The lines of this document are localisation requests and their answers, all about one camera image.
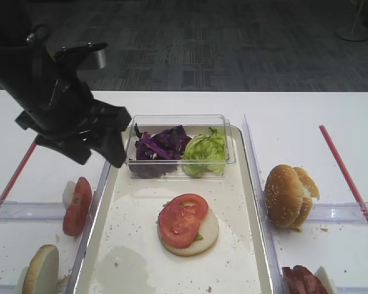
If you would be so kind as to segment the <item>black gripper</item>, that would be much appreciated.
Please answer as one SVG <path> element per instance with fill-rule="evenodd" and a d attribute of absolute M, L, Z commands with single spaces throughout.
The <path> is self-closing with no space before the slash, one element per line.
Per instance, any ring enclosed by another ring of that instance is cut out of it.
<path fill-rule="evenodd" d="M 131 121 L 125 107 L 96 100 L 88 85 L 71 70 L 32 70 L 14 79 L 14 98 L 23 111 L 22 129 L 33 129 L 36 145 L 85 165 L 97 151 L 120 168 L 126 152 L 121 132 Z M 90 141 L 90 148 L 85 141 Z"/>

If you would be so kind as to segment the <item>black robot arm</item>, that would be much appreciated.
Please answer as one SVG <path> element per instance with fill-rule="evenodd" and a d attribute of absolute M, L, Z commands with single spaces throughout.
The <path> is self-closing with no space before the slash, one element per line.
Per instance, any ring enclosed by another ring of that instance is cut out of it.
<path fill-rule="evenodd" d="M 126 159 L 125 107 L 96 100 L 78 78 L 79 66 L 101 57 L 105 43 L 63 48 L 51 55 L 46 25 L 33 25 L 21 1 L 0 1 L 0 85 L 22 107 L 16 122 L 36 132 L 36 143 L 79 164 L 97 151 L 114 167 Z"/>

